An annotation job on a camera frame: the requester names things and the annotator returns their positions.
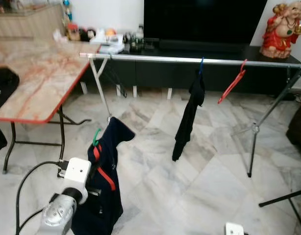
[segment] clothes drying rack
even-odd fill
[[[105,65],[109,59],[112,60],[124,60],[124,61],[144,61],[144,62],[170,62],[170,63],[201,63],[200,58],[179,58],[179,57],[165,57],[165,56],[143,56],[143,55],[124,55],[124,54],[94,54],[94,53],[80,53],[80,57],[86,57],[89,59],[91,68],[93,70],[93,74],[95,77],[95,81],[102,99],[104,106],[108,111],[108,119],[111,117],[111,113],[109,111],[106,99],[103,94],[103,90],[100,84],[100,75],[102,74]],[[94,60],[95,59],[103,59],[103,62],[100,66],[100,69],[97,71]],[[240,66],[243,64],[242,60],[222,60],[222,59],[205,59],[203,63],[209,65],[226,65],[226,66]],[[265,114],[258,122],[252,123],[252,125],[244,130],[241,130],[238,133],[240,134],[246,132],[248,130],[252,130],[252,144],[250,151],[250,165],[247,170],[248,177],[252,176],[252,168],[254,161],[254,153],[255,153],[255,145],[256,145],[256,137],[259,133],[260,125],[265,121],[265,119],[269,116],[269,114],[274,110],[274,108],[279,104],[279,102],[288,94],[289,90],[293,87],[293,85],[298,81],[301,77],[301,64],[289,64],[289,63],[276,63],[276,62],[261,62],[261,61],[247,61],[245,63],[246,66],[254,66],[254,67],[270,67],[270,68],[287,68],[287,85],[275,99],[273,104],[268,108]],[[296,69],[296,73],[291,77],[290,69]]]

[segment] blue clothes hanger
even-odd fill
[[[202,72],[203,72],[203,61],[204,61],[204,57],[202,57],[202,59],[201,59],[201,65],[200,65],[200,72],[199,72],[199,75],[201,75]]]

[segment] red robe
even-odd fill
[[[292,34],[290,37],[282,38],[277,35],[276,28],[271,31],[270,28],[273,26],[276,18],[277,16],[274,16],[267,21],[266,33],[263,36],[263,47],[276,47],[277,50],[284,51],[287,47],[291,47],[291,43],[297,42],[298,35]]]

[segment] marble table top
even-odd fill
[[[43,41],[0,41],[0,67],[20,77],[16,91],[0,108],[1,121],[46,123],[76,85],[88,65],[79,52],[99,45]]]

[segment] folding table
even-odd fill
[[[60,146],[59,160],[63,159],[64,124],[80,125],[91,120],[73,121],[63,113],[62,104],[88,67],[88,61],[79,58],[79,52],[94,53],[98,48],[99,45],[88,43],[0,41],[0,67],[9,67],[20,77],[16,91],[0,108],[0,121],[11,122],[12,131],[11,144],[4,160],[4,174],[7,173],[15,143]],[[56,112],[60,121],[51,121]],[[16,140],[15,122],[60,124],[61,143]]]

